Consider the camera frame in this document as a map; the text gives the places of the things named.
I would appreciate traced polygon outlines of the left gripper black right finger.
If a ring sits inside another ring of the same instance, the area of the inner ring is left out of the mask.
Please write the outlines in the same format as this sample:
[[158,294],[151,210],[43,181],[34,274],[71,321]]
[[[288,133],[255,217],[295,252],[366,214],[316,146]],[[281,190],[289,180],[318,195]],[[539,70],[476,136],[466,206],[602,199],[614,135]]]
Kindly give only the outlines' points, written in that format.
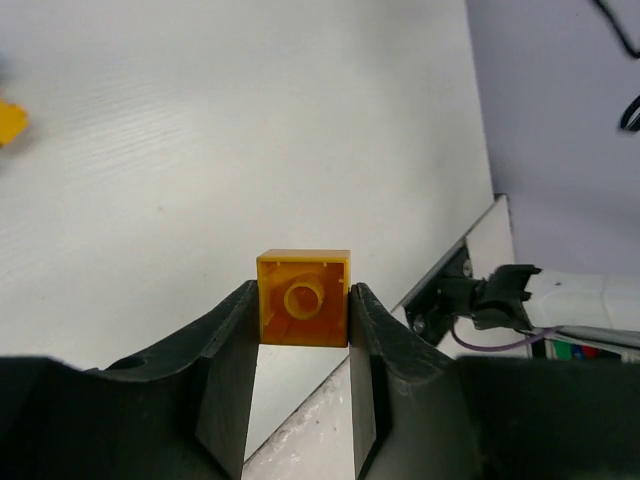
[[360,479],[635,479],[639,368],[598,359],[452,359],[349,295]]

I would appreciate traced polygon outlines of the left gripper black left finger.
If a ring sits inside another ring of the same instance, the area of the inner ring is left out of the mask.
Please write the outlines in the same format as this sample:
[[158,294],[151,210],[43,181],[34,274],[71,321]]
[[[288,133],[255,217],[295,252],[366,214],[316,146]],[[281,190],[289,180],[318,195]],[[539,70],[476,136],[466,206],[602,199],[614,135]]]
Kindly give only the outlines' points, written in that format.
[[1,361],[5,479],[237,479],[259,347],[258,288],[106,369]]

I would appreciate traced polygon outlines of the small yellow square lego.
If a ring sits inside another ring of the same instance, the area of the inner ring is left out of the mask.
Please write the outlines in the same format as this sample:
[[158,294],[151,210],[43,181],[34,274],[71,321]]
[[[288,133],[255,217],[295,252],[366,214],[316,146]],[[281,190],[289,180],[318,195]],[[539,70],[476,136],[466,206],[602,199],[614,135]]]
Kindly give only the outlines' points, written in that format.
[[271,249],[256,259],[260,342],[348,344],[348,250]]

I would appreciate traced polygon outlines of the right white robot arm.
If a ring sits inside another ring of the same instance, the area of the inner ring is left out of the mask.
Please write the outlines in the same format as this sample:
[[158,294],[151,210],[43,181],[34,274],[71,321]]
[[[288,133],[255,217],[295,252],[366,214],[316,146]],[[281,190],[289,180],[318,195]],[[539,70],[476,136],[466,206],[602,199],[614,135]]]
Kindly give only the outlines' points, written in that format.
[[639,348],[639,278],[503,265],[471,303],[478,329],[509,328],[549,338]]

